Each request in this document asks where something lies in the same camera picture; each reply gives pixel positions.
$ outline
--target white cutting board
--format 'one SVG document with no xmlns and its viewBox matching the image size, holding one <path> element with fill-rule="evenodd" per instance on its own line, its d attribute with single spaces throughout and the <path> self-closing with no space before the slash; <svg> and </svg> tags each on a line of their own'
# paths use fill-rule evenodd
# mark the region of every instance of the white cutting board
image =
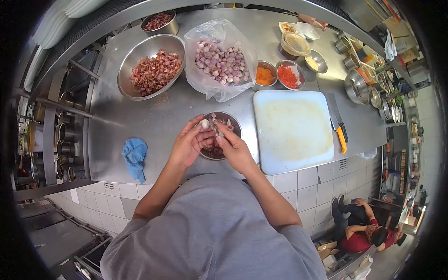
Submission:
<svg viewBox="0 0 448 280">
<path fill-rule="evenodd" d="M 322 92 L 257 91 L 254 110 L 261 169 L 266 174 L 333 159 L 333 129 Z"/>
</svg>

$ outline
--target blue towel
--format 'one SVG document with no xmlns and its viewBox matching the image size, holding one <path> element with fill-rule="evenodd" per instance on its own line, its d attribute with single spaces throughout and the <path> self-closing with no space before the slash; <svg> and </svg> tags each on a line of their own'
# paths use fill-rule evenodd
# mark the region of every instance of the blue towel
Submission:
<svg viewBox="0 0 448 280">
<path fill-rule="evenodd" d="M 121 153 L 125 157 L 129 174 L 131 174 L 134 180 L 139 179 L 141 184 L 145 181 L 143 160 L 145 159 L 146 151 L 148 151 L 148 145 L 142 139 L 134 137 L 126 140 Z"/>
</svg>

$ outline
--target seated person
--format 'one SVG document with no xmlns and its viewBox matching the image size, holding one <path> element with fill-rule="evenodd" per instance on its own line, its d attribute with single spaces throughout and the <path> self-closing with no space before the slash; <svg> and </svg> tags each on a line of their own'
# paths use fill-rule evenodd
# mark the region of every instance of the seated person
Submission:
<svg viewBox="0 0 448 280">
<path fill-rule="evenodd" d="M 362 198 L 357 198 L 355 200 L 355 202 L 352 204 L 344 205 L 344 196 L 342 195 L 339 199 L 338 204 L 339 204 L 339 210 L 342 213 L 353 214 L 354 216 L 356 216 L 357 219 L 352 219 L 352 220 L 360 221 L 359 222 L 360 225 L 371 224 L 373 219 L 375 219 L 375 215 L 373 214 L 372 208 Z M 406 234 L 401 232 L 402 225 L 403 224 L 400 224 L 394 230 L 387 229 L 388 236 L 386 238 L 386 241 L 384 241 L 384 243 L 378 247 L 378 251 L 387 249 L 390 246 L 392 246 L 393 244 L 397 244 L 398 246 L 401 246 L 401 244 L 403 244 L 403 241 L 406 239 Z"/>
<path fill-rule="evenodd" d="M 347 252 L 363 251 L 372 244 L 379 249 L 388 236 L 388 231 L 378 225 L 372 208 L 370 206 L 368 208 L 366 208 L 366 215 L 370 221 L 369 225 L 349 226 L 349 222 L 339 210 L 338 199 L 334 198 L 333 200 L 331 210 L 336 225 L 334 240 L 337 240 L 340 247 Z"/>
</svg>

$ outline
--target gray shirt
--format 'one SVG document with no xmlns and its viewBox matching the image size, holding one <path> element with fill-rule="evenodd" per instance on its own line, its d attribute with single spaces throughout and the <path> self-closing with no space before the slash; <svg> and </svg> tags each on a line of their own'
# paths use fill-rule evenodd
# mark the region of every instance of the gray shirt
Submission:
<svg viewBox="0 0 448 280">
<path fill-rule="evenodd" d="M 161 216 L 130 221 L 100 267 L 120 280 L 326 279 L 301 226 L 276 231 L 248 185 L 216 174 L 184 183 Z"/>
</svg>

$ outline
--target plastic bag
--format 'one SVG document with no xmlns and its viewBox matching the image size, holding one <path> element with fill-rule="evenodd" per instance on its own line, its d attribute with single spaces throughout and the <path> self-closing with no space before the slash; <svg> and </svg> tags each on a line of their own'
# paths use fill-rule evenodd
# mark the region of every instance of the plastic bag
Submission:
<svg viewBox="0 0 448 280">
<path fill-rule="evenodd" d="M 196 49 L 198 41 L 212 39 L 217 41 L 221 50 L 230 47 L 241 47 L 246 61 L 246 70 L 249 71 L 249 80 L 241 80 L 238 84 L 231 83 L 223 86 L 210 76 L 206 75 L 202 69 L 196 67 Z M 205 94 L 206 99 L 212 96 L 218 102 L 225 102 L 243 91 L 255 85 L 255 75 L 257 73 L 257 51 L 249 40 L 228 20 L 216 19 L 203 23 L 185 34 L 185 74 L 188 83 L 197 91 Z"/>
</svg>

